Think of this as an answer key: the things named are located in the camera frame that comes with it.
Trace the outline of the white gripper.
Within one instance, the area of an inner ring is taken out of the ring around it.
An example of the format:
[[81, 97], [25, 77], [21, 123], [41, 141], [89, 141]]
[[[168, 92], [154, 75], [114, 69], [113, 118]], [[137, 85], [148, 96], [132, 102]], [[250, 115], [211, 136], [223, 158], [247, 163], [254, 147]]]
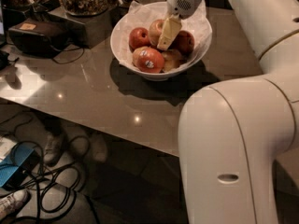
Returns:
[[189, 18], [201, 2], [202, 0], [166, 0], [169, 16], [164, 20], [162, 33], [158, 40], [158, 49], [168, 50], [181, 30], [181, 19]]

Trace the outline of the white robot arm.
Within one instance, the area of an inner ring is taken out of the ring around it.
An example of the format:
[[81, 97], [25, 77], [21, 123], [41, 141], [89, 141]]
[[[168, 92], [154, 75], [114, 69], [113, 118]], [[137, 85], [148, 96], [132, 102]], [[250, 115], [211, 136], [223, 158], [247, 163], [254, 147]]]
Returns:
[[272, 166], [298, 146], [298, 0], [229, 0], [263, 70], [183, 106], [178, 154], [190, 224], [278, 224]]

